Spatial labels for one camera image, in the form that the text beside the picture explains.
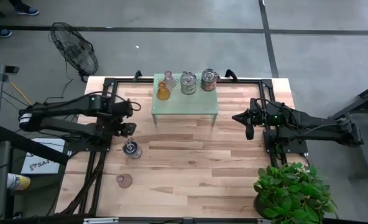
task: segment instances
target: green plant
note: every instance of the green plant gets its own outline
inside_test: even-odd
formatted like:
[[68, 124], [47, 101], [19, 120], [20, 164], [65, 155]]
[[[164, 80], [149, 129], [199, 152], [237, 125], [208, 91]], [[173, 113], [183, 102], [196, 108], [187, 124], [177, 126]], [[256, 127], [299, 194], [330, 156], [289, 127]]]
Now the green plant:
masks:
[[259, 169], [254, 189], [259, 193], [261, 215], [272, 223], [322, 223], [325, 212], [337, 213], [329, 186], [316, 175], [315, 166], [285, 164]]

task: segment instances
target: shoe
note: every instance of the shoe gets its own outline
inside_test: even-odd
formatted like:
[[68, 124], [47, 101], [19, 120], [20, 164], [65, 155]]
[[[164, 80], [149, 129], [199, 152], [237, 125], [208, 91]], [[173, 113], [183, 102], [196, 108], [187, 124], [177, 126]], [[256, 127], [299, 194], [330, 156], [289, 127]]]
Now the shoe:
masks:
[[8, 38], [11, 35], [12, 35], [12, 32], [9, 31], [8, 29], [0, 30], [0, 37], [2, 37], [2, 38]]
[[39, 10], [27, 6], [24, 3], [18, 4], [14, 6], [14, 9], [16, 10], [18, 15], [29, 15], [29, 16], [36, 16], [39, 14]]

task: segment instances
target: glass platform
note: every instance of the glass platform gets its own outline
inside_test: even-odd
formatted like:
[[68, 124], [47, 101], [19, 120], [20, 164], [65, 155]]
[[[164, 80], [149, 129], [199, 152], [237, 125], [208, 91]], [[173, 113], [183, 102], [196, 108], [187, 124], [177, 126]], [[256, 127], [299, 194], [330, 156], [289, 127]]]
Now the glass platform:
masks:
[[214, 125], [218, 115], [217, 92], [204, 91], [201, 88], [201, 74], [196, 75], [196, 91], [192, 95], [186, 95], [181, 91], [181, 74], [174, 73], [172, 77], [176, 79], [176, 86], [170, 90], [170, 98], [159, 100], [157, 98], [158, 84], [165, 78], [164, 74], [155, 74], [154, 90], [152, 94], [152, 118], [157, 124], [157, 115], [172, 114], [210, 114], [211, 124]]

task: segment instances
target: wooden table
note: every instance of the wooden table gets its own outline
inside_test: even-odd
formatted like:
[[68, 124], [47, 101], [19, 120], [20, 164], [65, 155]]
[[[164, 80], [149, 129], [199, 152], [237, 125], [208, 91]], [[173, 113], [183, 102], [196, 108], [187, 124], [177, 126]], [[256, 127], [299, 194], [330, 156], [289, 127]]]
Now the wooden table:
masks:
[[[105, 77], [89, 77], [86, 93], [100, 91]], [[289, 81], [273, 78], [276, 101], [294, 107]], [[214, 126], [209, 116], [161, 116], [154, 125], [151, 115], [152, 83], [122, 83], [118, 95], [142, 105], [125, 122], [137, 124], [133, 138], [143, 148], [140, 159], [122, 152], [124, 138], [114, 138], [107, 155], [98, 201], [99, 217], [195, 217], [258, 218], [253, 208], [257, 195], [253, 183], [257, 170], [270, 165], [262, 128], [254, 140], [245, 137], [245, 126], [231, 119], [259, 97], [254, 84], [219, 84], [219, 115]], [[79, 123], [96, 118], [80, 116]], [[68, 206], [85, 179], [89, 153], [79, 152], [69, 160], [56, 212]], [[305, 161], [287, 154], [288, 162]], [[133, 184], [122, 189], [119, 174], [130, 174]], [[88, 208], [93, 189], [90, 189]]]

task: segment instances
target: black robotic arm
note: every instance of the black robotic arm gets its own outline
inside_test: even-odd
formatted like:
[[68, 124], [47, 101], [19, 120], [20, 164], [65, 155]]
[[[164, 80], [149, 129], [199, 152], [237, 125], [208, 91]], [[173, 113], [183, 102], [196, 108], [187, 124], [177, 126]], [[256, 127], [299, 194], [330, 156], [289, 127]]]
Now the black robotic arm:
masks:
[[[53, 118], [83, 114], [97, 117], [97, 122], [78, 124]], [[109, 147], [111, 136], [128, 137], [136, 130], [135, 123], [123, 123], [124, 117], [133, 115], [132, 102], [114, 103], [111, 97], [87, 94], [77, 99], [58, 103], [35, 103], [20, 110], [20, 128], [24, 131], [50, 129], [70, 133], [72, 151], [100, 151]]]
[[[260, 100], [269, 102], [266, 109], [260, 107]], [[253, 126], [274, 126], [275, 129], [266, 130], [264, 134], [265, 142], [272, 146], [288, 147], [294, 140], [335, 141], [350, 147], [363, 144], [359, 129], [350, 119], [316, 118], [289, 108], [285, 103], [263, 98], [252, 98], [250, 108], [232, 118], [246, 126], [248, 140], [253, 139]]]

